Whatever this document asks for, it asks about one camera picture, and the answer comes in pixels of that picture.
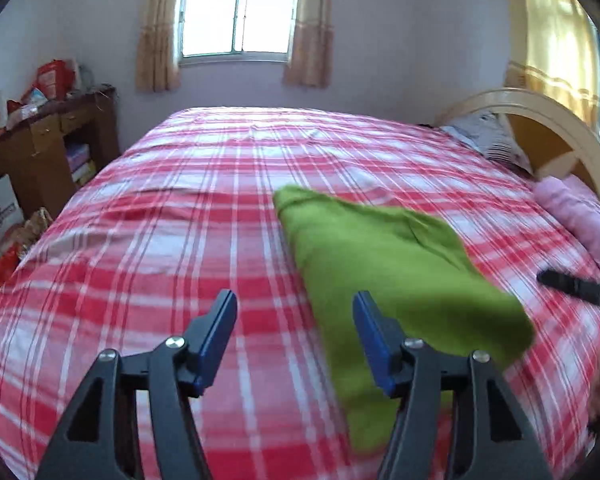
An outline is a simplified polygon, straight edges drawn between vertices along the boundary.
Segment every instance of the window sill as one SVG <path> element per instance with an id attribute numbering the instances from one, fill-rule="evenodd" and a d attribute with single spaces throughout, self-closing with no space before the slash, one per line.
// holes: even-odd
<path id="1" fill-rule="evenodd" d="M 180 58 L 180 66 L 193 66 L 207 63 L 226 63 L 236 61 L 265 61 L 286 63 L 288 54 L 276 52 L 248 52 L 246 54 L 209 54 L 208 56 L 187 56 Z"/>

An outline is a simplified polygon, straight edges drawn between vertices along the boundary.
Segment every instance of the red and white plaid fabric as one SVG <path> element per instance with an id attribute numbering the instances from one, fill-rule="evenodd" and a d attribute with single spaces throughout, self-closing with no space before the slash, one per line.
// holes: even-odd
<path id="1" fill-rule="evenodd" d="M 347 443 L 276 219 L 272 194 L 291 182 L 445 219 L 535 323 L 533 348 L 506 378 L 554 472 L 573 463 L 586 441 L 600 313 L 539 287 L 536 272 L 600 272 L 529 183 L 427 128 L 198 108 L 169 118 L 79 192 L 0 295 L 0 454 L 19 478 L 33 478 L 100 350 L 154 348 L 207 312 L 221 288 L 237 294 L 238 321 L 214 386 L 192 403 L 215 477 L 375 478 L 379 456 L 356 457 Z M 158 478 L 146 397 L 139 427 L 145 473 Z M 441 467 L 436 460 L 438 478 Z"/>

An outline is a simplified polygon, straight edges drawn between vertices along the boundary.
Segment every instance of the window frame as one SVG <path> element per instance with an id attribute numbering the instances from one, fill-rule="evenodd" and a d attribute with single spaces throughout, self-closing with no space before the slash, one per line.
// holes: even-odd
<path id="1" fill-rule="evenodd" d="M 240 0 L 235 0 L 234 10 L 234 35 L 232 37 L 232 51 L 231 52 L 218 52 L 209 54 L 192 54 L 190 56 L 184 56 L 184 23 L 185 23 L 185 12 L 187 0 L 180 0 L 180 13 L 178 19 L 178 49 L 180 51 L 180 65 L 192 65 L 209 62 L 226 62 L 226 61 L 273 61 L 273 62 L 287 62 L 291 53 L 291 47 L 293 43 L 293 23 L 296 20 L 296 12 L 298 10 L 298 0 L 293 0 L 293 9 L 291 14 L 291 32 L 289 34 L 288 49 L 286 52 L 254 52 L 254 51 L 240 51 L 234 50 L 237 23 L 238 23 L 238 6 Z"/>

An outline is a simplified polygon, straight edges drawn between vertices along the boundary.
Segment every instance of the pink pillow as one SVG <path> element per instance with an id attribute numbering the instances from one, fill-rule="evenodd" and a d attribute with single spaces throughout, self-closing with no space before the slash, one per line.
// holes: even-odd
<path id="1" fill-rule="evenodd" d="M 542 179 L 536 201 L 567 228 L 600 266 L 600 201 L 577 176 Z"/>

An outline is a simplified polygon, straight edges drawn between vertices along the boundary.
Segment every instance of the pillow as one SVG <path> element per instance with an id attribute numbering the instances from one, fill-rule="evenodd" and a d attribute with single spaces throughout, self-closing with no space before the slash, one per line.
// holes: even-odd
<path id="1" fill-rule="evenodd" d="M 577 176 L 542 179 L 536 202 L 569 230 L 600 267 L 600 200 Z"/>
<path id="2" fill-rule="evenodd" d="M 442 220 L 297 186 L 283 187 L 273 200 L 355 450 L 386 444 L 397 410 L 376 387 L 358 339 L 352 302 L 360 290 L 407 335 L 443 352 L 483 349 L 507 367 L 531 344 L 533 326 L 520 302 L 484 279 Z"/>
<path id="3" fill-rule="evenodd" d="M 495 114 L 470 114 L 453 119 L 448 125 L 458 134 L 471 140 L 485 158 L 510 170 L 520 169 L 533 174 L 528 156 L 516 139 Z"/>

